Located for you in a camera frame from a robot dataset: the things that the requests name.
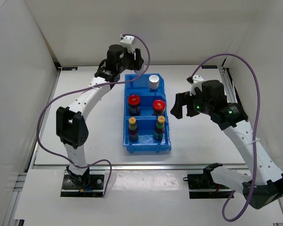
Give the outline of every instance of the white lid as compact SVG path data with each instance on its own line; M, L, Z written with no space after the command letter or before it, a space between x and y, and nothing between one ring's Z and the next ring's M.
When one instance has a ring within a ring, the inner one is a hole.
M149 77L149 88L150 89L157 89L159 85L159 77L155 74Z

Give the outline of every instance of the yellow bottle cap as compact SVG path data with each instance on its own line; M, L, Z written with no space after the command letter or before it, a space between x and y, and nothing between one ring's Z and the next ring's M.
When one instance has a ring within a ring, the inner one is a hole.
M134 125L135 123L136 123L136 118L131 117L131 118L129 119L129 124L130 124L130 125Z
M159 122L160 124L164 123L165 121L166 121L166 118L165 118L164 116L159 116L159 117L158 117L158 122Z

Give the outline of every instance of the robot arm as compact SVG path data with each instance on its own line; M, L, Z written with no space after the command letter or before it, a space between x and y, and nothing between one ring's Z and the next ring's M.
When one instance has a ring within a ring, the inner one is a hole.
M224 86L218 80L204 81L194 75L187 79L192 84L190 91L176 94L171 114L183 117L182 106L187 105L187 116L208 114L234 143L246 165L253 172L253 146L251 124L243 108L237 103L228 103ZM270 159L267 152L257 143L256 187L250 205L256 209L283 196L283 172ZM214 163L203 170L206 184L222 184L248 197L252 177L232 171L222 164Z
M133 47L134 37L122 37L120 45L111 45L95 73L89 87L106 82L118 82L120 74L126 70L142 70L144 60L140 49ZM68 107L60 107L56 114L56 132L64 144L68 158L73 161L67 166L72 182L81 188L90 183L89 168L81 169L76 166L86 166L84 143L88 138L86 119L90 111L114 85L99 86L83 92Z

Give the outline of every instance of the blue tray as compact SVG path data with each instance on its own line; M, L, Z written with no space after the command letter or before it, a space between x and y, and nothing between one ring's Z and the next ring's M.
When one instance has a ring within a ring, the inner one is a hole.
M149 92L149 76L153 74L145 74L138 80L125 84L125 97L124 97L124 143L123 145L127 148L130 153L136 151L170 151L171 142L169 135L169 121L167 112L165 111L164 117L166 118L165 123L165 133L162 140L156 140L153 138L154 128L157 122L158 116L153 116L152 104L154 100L163 100L166 102L165 95L165 83L160 74L155 74L159 76L159 87L157 92ZM136 74L126 74L125 80L131 80L137 77ZM129 139L129 105L128 97L130 95L137 94L141 98L141 114L139 116L134 116L136 118L139 139L137 141L132 141Z

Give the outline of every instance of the bottle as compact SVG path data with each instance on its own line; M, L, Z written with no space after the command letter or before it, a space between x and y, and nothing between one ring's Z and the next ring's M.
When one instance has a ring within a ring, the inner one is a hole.
M153 102L153 115L164 115L166 103L163 100L154 100Z
M153 137L156 140L161 140L162 137L164 136L165 132L165 117L164 116L159 116L155 125Z
M138 140L138 128L136 124L136 118L131 117L129 119L129 139L132 141Z
M159 77L155 74L149 77L149 91L157 92L159 86Z
M128 98L129 113L131 116L138 116L141 113L140 109L141 98L138 95L131 95Z

